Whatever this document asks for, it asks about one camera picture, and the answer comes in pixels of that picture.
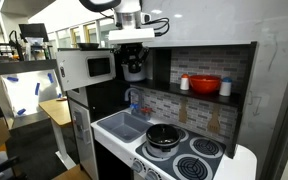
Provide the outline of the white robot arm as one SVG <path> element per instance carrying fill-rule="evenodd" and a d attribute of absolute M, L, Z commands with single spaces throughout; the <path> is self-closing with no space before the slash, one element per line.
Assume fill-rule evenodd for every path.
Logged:
<path fill-rule="evenodd" d="M 140 0 L 79 0 L 89 11 L 101 13 L 108 9 L 114 12 L 113 18 L 117 30 L 111 30 L 108 42 L 118 45 L 123 64 L 130 73 L 142 70 L 146 59 L 143 42 L 151 41 L 155 37 L 153 28 L 142 28 L 150 21 L 151 16 L 141 10 Z"/>

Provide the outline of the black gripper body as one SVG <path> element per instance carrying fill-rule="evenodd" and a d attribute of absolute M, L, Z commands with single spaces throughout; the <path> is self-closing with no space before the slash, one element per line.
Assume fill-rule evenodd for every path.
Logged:
<path fill-rule="evenodd" d="M 129 55 L 129 61 L 139 61 L 138 54 L 142 48 L 146 47 L 144 47 L 141 43 L 122 44 L 120 47 L 120 55 L 127 54 Z"/>

